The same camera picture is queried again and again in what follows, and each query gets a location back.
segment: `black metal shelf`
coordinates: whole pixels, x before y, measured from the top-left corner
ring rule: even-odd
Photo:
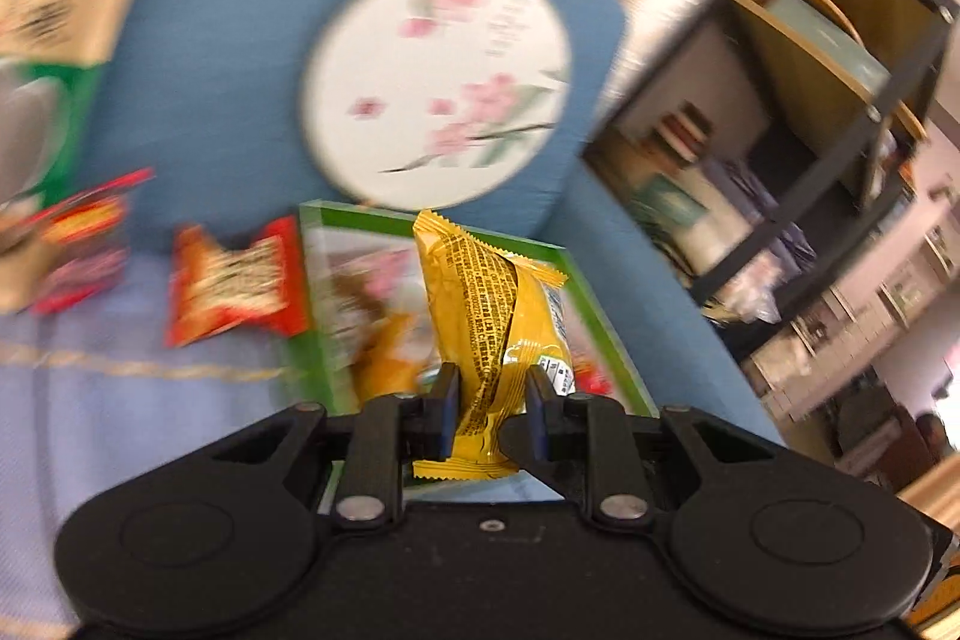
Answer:
[[[707,22],[717,20],[720,23],[771,119],[770,130],[748,158],[757,176],[778,199],[779,206],[714,268],[693,281],[690,296],[698,305],[707,302],[758,252],[769,247],[784,226],[790,223],[798,223],[809,232],[808,239],[818,253],[818,260],[811,271],[780,286],[776,291],[781,323],[738,323],[719,329],[736,360],[748,357],[822,295],[851,258],[856,256],[857,249],[870,236],[877,223],[904,195],[904,180],[897,173],[891,173],[880,196],[861,211],[839,180],[875,140],[878,121],[889,115],[901,100],[910,103],[921,121],[932,101],[950,29],[957,14],[957,4],[952,0],[916,1],[931,13],[926,28],[917,32],[912,46],[896,59],[896,63],[885,64],[890,73],[886,84],[872,98],[872,103],[863,102],[832,146],[819,156],[794,136],[787,126],[784,107],[779,104],[771,79],[752,46],[749,33],[733,14],[731,0],[714,0],[705,5],[683,36],[664,52],[611,118],[610,121],[614,123],[624,118],[651,83]],[[901,143],[899,149],[901,158],[906,159],[913,153],[913,143]]]

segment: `cherry blossom painting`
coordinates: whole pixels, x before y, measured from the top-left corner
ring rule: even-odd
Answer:
[[[503,183],[562,120],[568,35],[549,0],[352,0],[304,76],[304,134],[357,199],[443,207]]]

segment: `metal screw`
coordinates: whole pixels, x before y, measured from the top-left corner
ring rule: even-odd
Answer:
[[[337,513],[348,521],[373,521],[383,515],[386,506],[376,497],[347,497],[337,503]]]
[[[600,512],[618,521],[635,521],[646,515],[649,506],[632,494],[613,494],[600,503]]]

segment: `yellow wrapper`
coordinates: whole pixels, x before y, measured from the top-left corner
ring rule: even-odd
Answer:
[[[573,390],[560,287],[552,266],[480,242],[424,210],[414,238],[424,268],[440,358],[460,367],[460,424],[453,455],[417,461],[416,477],[477,480],[517,472],[497,447],[500,424],[523,410],[527,368],[539,363],[557,392]]]

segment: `green snack box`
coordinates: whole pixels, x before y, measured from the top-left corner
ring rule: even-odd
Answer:
[[[405,350],[418,360],[433,350],[428,383],[439,365],[419,257],[413,239],[414,215],[366,209],[328,201],[299,208],[304,261],[316,328],[288,341],[291,360],[304,392],[330,413],[355,413],[358,407],[350,369],[364,343],[365,329],[383,322],[397,308],[416,314],[412,343]],[[629,413],[656,415],[656,406],[637,370],[562,247],[468,229],[494,247],[552,263],[568,276],[560,293],[575,370],[608,388]]]

